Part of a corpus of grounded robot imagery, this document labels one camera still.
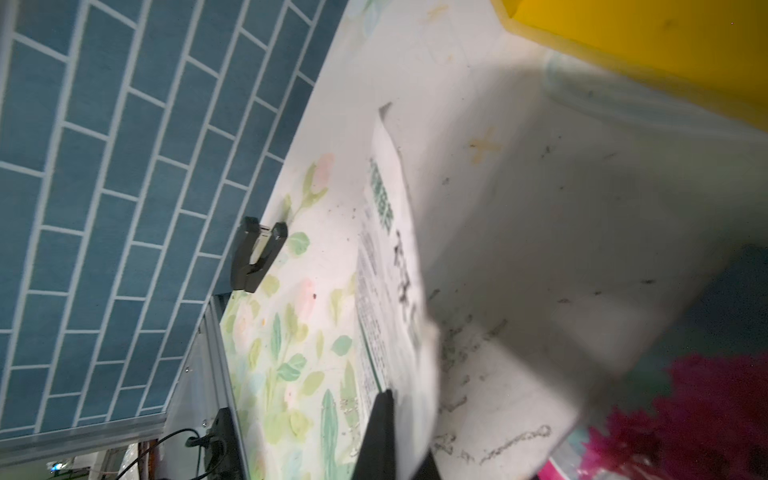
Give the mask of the hollyhock magenta flower packet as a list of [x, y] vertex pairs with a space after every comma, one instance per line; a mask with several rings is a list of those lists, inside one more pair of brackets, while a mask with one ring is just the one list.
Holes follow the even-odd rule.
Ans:
[[663, 373], [661, 393], [595, 402], [536, 478], [766, 478], [767, 352], [686, 355]]

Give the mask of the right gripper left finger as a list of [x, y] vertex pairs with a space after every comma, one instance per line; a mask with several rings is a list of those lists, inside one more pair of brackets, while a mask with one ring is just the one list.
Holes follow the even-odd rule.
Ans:
[[396, 479], [394, 409], [391, 390], [376, 396], [352, 480]]

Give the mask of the white text seed packet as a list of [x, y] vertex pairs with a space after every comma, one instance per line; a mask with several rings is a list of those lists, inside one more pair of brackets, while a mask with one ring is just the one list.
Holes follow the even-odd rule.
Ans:
[[546, 461], [606, 394], [663, 392], [679, 357], [767, 352], [767, 135], [563, 54], [496, 62], [502, 347], [545, 393]]

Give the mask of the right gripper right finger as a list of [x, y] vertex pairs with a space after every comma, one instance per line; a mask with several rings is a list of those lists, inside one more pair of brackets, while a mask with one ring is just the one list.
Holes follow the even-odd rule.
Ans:
[[413, 480], [441, 480], [440, 473], [431, 451], [427, 453]]

